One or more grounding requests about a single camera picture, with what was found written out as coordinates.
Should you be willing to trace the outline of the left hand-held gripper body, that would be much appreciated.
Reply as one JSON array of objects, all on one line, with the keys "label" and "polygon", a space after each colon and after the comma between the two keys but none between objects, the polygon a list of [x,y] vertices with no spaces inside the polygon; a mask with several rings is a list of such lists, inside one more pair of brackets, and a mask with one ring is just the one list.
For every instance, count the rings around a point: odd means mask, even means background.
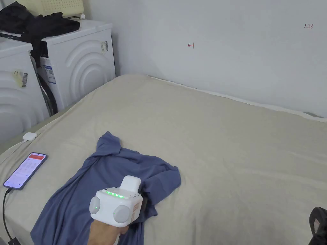
[{"label": "left hand-held gripper body", "polygon": [[139,192],[141,179],[125,176],[120,187],[111,187],[96,192],[91,199],[91,218],[114,227],[126,227],[140,214],[143,198]]}]

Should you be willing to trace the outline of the person's left hand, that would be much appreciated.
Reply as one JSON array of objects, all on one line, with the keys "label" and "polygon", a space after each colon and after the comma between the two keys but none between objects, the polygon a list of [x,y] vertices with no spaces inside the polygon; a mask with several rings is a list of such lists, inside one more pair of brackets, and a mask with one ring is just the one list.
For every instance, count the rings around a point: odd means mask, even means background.
[{"label": "person's left hand", "polygon": [[88,245],[114,245],[118,235],[128,231],[126,227],[115,227],[109,224],[94,220],[90,226]]}]

